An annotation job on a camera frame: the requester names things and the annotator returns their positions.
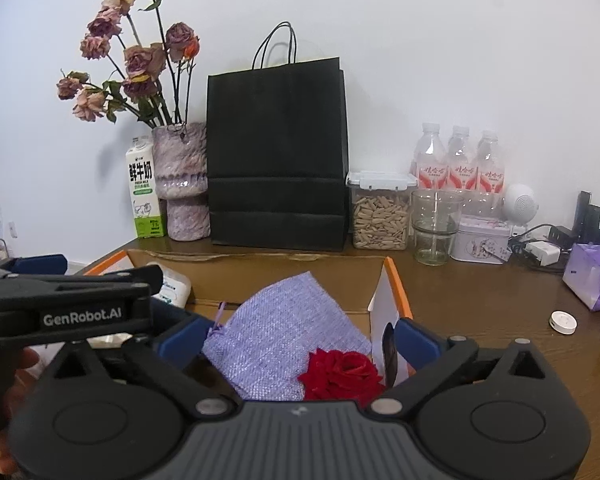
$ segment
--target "white wall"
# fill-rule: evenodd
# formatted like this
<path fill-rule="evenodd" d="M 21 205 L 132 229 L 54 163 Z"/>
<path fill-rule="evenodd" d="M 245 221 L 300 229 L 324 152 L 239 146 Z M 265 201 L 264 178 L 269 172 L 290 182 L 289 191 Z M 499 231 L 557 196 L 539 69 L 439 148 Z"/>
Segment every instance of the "white wall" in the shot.
<path fill-rule="evenodd" d="M 20 254 L 88 262 L 134 237 L 123 155 L 145 126 L 83 123 L 55 96 L 60 68 L 110 73 L 78 51 L 99 2 L 0 0 L 0 204 Z M 507 179 L 536 189 L 538 221 L 569 226 L 581 189 L 600 205 L 600 0 L 165 0 L 162 12 L 202 41 L 194 118 L 206 76 L 246 68 L 291 20 L 301 59 L 342 59 L 352 169 L 406 170 L 422 121 L 443 136 L 468 124 L 474 139 L 500 132 Z M 157 40 L 153 16 L 135 16 Z"/>

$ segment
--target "human hand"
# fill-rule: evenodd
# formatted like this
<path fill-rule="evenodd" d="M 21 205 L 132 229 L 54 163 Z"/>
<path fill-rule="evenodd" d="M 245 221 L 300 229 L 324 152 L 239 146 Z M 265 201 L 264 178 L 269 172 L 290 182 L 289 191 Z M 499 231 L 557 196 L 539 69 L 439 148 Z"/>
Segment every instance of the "human hand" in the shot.
<path fill-rule="evenodd" d="M 7 390 L 2 398 L 5 414 L 7 418 L 13 418 L 13 415 L 18 411 L 27 395 L 36 384 L 36 378 L 26 371 L 26 368 L 31 368 L 39 360 L 38 354 L 30 349 L 25 348 L 20 356 L 19 369 L 16 370 L 14 383 Z M 7 442 L 7 429 L 0 431 L 0 474 L 11 475 L 18 470 L 15 460 L 9 452 Z"/>

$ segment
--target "flower vase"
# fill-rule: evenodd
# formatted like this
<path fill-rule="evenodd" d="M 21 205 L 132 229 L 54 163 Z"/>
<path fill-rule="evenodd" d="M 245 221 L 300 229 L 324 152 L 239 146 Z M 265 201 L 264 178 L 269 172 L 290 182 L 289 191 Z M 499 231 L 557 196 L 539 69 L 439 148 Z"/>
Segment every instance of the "flower vase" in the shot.
<path fill-rule="evenodd" d="M 191 242 L 209 236 L 206 124 L 158 126 L 152 135 L 156 193 L 167 201 L 169 237 Z"/>

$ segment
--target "green and white milk carton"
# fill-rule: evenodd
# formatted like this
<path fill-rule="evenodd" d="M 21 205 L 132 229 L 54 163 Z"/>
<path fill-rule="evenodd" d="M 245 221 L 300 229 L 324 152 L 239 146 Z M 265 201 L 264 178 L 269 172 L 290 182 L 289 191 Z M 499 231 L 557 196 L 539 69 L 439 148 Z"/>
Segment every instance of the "green and white milk carton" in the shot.
<path fill-rule="evenodd" d="M 164 236 L 165 216 L 155 193 L 154 142 L 149 136 L 135 137 L 128 152 L 129 192 L 138 238 Z"/>

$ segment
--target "brown tabletop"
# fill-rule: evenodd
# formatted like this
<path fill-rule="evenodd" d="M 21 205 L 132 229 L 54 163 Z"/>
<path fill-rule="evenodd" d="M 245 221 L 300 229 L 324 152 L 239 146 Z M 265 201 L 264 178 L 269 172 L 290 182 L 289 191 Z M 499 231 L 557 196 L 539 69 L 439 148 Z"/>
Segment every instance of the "brown tabletop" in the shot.
<path fill-rule="evenodd" d="M 209 240 L 174 242 L 145 238 L 122 249 L 159 253 L 228 254 L 288 252 L 213 246 Z M 515 263 L 503 266 L 451 261 L 442 267 L 418 264 L 408 251 L 359 251 L 344 254 L 391 256 L 400 273 L 414 318 L 442 335 L 465 335 L 482 346 L 506 346 L 529 338 L 544 352 L 591 425 L 591 445 L 578 480 L 600 480 L 600 312 L 591 313 L 564 285 L 560 276 L 528 270 Z M 554 310 L 572 314 L 578 329 L 570 336 L 554 332 Z"/>

